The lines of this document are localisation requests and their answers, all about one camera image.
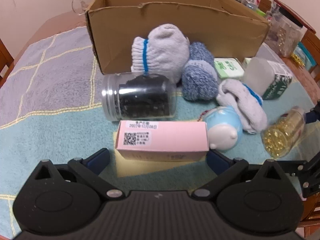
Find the jar of gold beads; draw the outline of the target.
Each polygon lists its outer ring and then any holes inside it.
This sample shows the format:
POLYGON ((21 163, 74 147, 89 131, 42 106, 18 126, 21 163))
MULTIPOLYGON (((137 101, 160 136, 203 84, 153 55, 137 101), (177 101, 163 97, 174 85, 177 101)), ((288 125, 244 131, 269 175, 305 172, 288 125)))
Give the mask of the jar of gold beads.
POLYGON ((305 124, 304 109, 292 107, 261 132, 265 150, 274 159, 286 156, 302 135, 305 124))

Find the brown cardboard box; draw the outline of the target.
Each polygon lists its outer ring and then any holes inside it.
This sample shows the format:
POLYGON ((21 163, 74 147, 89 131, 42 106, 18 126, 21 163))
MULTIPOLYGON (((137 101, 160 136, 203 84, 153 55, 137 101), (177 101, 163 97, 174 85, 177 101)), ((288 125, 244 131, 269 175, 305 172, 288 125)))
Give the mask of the brown cardboard box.
POLYGON ((270 28, 235 0, 93 0, 85 17, 104 75, 170 69, 193 42, 215 57, 253 57, 270 28))

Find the blue knitted sock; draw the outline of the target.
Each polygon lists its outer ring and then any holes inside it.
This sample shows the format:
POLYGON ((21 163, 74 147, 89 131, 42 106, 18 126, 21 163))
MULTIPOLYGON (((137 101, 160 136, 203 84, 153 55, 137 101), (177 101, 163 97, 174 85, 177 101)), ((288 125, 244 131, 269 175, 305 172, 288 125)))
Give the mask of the blue knitted sock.
POLYGON ((204 43, 194 42, 189 47, 189 60, 182 73, 182 95, 185 100, 213 100, 218 94, 214 55, 204 43))

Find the large clear plastic container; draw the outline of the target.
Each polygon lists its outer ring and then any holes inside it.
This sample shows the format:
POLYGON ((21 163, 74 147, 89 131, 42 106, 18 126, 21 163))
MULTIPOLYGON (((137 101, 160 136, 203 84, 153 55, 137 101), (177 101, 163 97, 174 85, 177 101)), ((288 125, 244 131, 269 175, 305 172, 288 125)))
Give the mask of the large clear plastic container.
POLYGON ((303 37, 303 29, 315 34, 316 30, 288 5, 273 0, 266 20, 270 28, 265 43, 281 57, 290 57, 303 37))

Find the glass mug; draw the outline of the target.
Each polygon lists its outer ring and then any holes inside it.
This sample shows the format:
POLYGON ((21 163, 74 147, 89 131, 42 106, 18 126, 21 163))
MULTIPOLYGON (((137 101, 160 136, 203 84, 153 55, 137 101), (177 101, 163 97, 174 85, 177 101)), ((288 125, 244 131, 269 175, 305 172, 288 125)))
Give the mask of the glass mug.
POLYGON ((72 0, 71 1, 72 11, 77 15, 83 15, 88 7, 84 0, 72 0))

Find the clear jar black contents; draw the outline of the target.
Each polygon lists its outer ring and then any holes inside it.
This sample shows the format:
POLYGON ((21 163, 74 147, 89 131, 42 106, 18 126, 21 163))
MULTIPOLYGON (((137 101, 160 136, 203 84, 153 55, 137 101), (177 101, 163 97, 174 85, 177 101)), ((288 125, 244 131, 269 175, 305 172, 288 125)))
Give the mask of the clear jar black contents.
POLYGON ((167 73, 108 74, 101 94, 109 121, 171 118, 176 112, 176 83, 167 73))

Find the wooden chair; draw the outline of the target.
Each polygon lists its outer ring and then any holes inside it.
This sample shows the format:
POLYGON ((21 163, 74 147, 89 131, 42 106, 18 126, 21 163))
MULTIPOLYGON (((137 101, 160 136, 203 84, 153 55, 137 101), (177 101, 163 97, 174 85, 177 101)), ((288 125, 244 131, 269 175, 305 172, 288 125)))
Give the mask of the wooden chair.
POLYGON ((1 81, 0 81, 0 88, 1 88, 4 85, 4 83, 6 82, 9 74, 12 72, 12 70, 15 66, 14 58, 9 53, 9 51, 5 47, 2 40, 0 40, 0 55, 1 55, 1 61, 0 61, 1 72, 3 70, 5 70, 4 75, 1 76, 1 81))
POLYGON ((320 40, 319 38, 309 29, 306 31, 302 38, 302 44, 307 49, 307 51, 311 54, 312 58, 316 62, 316 65, 314 67, 311 67, 309 70, 310 74, 314 74, 314 81, 316 83, 319 82, 319 44, 320 40))

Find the green white tissue pack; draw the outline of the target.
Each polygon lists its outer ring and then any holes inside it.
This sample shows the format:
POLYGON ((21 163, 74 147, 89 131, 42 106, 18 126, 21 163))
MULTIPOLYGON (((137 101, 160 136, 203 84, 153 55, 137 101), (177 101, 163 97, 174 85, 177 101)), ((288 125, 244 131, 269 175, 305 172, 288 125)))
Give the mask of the green white tissue pack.
POLYGON ((221 80, 241 79, 244 75, 244 69, 236 58, 215 58, 214 67, 221 80))

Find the blue white doll toy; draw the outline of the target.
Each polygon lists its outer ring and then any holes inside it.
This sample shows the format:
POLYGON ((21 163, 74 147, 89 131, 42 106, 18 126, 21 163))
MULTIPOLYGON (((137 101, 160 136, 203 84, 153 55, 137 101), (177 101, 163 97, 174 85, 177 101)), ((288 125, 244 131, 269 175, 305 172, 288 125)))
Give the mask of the blue white doll toy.
POLYGON ((211 150, 227 151, 233 148, 243 135, 242 123, 232 106, 219 106, 202 112, 198 121, 207 126, 211 150))

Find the white green bottle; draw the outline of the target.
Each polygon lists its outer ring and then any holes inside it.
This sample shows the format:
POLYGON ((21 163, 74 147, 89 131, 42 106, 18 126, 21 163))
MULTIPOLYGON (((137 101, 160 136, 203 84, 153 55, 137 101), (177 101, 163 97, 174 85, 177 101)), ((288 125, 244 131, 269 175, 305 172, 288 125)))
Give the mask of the white green bottle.
POLYGON ((254 57, 247 65, 242 82, 263 100, 278 99, 289 87, 293 74, 283 63, 254 57))

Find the pink cardboard box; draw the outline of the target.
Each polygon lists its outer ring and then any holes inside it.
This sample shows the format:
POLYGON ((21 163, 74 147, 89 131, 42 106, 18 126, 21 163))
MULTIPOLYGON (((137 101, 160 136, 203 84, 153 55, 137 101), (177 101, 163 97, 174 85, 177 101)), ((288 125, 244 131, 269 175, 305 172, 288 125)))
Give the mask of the pink cardboard box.
POLYGON ((199 161, 209 151, 207 126, 198 121, 123 120, 115 149, 130 160, 199 161))

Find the white sock blue stripe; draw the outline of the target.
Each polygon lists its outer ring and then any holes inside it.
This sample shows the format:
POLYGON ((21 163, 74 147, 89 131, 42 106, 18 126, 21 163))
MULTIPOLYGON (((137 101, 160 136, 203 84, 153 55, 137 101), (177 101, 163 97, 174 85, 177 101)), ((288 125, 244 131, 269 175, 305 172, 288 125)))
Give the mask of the white sock blue stripe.
POLYGON ((173 24, 152 29, 147 38, 135 37, 131 46, 132 72, 159 72, 174 83, 189 60, 190 42, 173 24))
POLYGON ((239 80, 223 80, 219 84, 216 100, 220 106, 233 107, 247 133, 260 133, 267 127, 262 98, 239 80))

